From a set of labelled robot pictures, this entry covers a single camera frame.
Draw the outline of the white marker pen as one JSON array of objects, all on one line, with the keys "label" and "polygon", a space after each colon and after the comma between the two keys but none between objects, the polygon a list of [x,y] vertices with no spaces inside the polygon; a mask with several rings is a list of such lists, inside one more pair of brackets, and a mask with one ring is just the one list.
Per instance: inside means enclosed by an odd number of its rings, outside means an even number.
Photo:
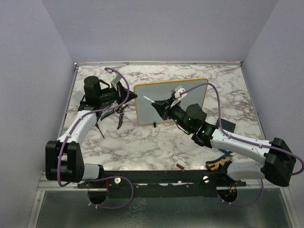
[{"label": "white marker pen", "polygon": [[143,97],[144,99],[146,99],[147,101],[149,101],[150,103],[155,103],[154,100],[152,100],[152,99],[150,99],[150,98],[148,98],[148,97],[146,97],[146,96],[144,96],[144,95],[142,95],[142,97]]}]

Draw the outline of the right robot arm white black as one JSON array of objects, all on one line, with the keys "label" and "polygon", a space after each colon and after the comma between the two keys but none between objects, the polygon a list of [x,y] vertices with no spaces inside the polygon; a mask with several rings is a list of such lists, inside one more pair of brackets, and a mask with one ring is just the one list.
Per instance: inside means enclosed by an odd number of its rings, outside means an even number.
[{"label": "right robot arm white black", "polygon": [[287,187],[296,158],[286,142],[280,138],[272,141],[256,140],[222,130],[219,125],[206,122],[207,114],[198,104],[183,110],[170,99],[155,101],[152,107],[163,120],[172,119],[201,147],[222,149],[248,157],[249,162],[231,163],[218,174],[219,182],[228,186],[241,179],[266,179],[270,183]]}]

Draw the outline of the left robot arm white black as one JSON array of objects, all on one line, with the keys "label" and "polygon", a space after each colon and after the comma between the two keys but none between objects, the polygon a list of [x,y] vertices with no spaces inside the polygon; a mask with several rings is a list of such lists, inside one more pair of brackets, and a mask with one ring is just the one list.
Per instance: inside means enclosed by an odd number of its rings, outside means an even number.
[{"label": "left robot arm white black", "polygon": [[104,184],[102,165],[85,163],[81,145],[106,112],[122,110],[127,102],[137,98],[129,85],[122,85],[121,81],[125,77],[121,73],[111,69],[109,78],[109,84],[96,76],[84,79],[84,95],[79,103],[76,119],[62,136],[46,144],[47,180],[57,181],[61,187],[84,180],[88,180],[96,188]]}]

